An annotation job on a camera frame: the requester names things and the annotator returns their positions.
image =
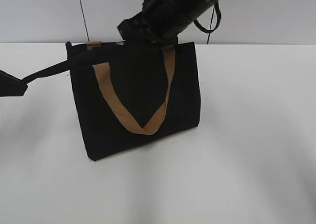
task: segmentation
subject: white wall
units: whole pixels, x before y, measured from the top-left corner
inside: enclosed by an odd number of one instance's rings
[[[82,0],[92,40],[118,41],[116,26],[143,0]],[[315,44],[316,0],[221,0],[217,44]],[[200,21],[209,25],[211,11]],[[0,0],[0,42],[87,41],[79,0]],[[180,41],[205,43],[195,26]]]

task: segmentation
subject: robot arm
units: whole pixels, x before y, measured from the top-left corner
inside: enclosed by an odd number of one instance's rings
[[[142,11],[124,20],[118,30],[124,40],[147,39],[169,44],[218,1],[144,0]]]

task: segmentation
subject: wire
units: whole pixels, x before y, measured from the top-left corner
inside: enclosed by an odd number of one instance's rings
[[[85,32],[87,33],[87,38],[88,38],[88,42],[90,41],[89,38],[89,34],[88,34],[88,29],[87,29],[87,23],[85,22],[85,17],[84,17],[84,12],[83,12],[83,8],[82,8],[82,2],[80,1],[80,7],[81,7],[81,12],[82,12],[82,17],[83,17],[83,21],[84,21],[84,26],[85,26]]]
[[[214,19],[214,12],[215,12],[215,5],[213,6],[213,13],[212,13],[212,18],[211,18],[211,23],[210,23],[210,26],[209,26],[209,30],[212,29],[212,24],[213,24],[213,19]],[[211,34],[208,34],[208,37],[207,37],[207,44],[209,44],[209,38],[210,38]]]

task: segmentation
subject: tan handle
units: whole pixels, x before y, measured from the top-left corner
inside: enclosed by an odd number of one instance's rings
[[[158,131],[158,129],[164,122],[169,102],[170,87],[172,84],[176,63],[175,50],[173,46],[163,50],[163,58],[168,77],[168,89],[166,93],[166,99],[143,128],[138,124],[133,115],[124,107],[117,94],[115,93],[111,81],[111,71],[109,63],[106,62],[93,66],[103,98],[106,100],[120,123],[131,133],[153,135]]]

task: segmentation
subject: white tabletop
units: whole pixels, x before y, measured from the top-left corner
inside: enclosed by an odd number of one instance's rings
[[[2,224],[316,223],[316,46],[197,45],[197,129],[92,162],[69,72],[0,98]],[[0,44],[22,78],[63,44]]]

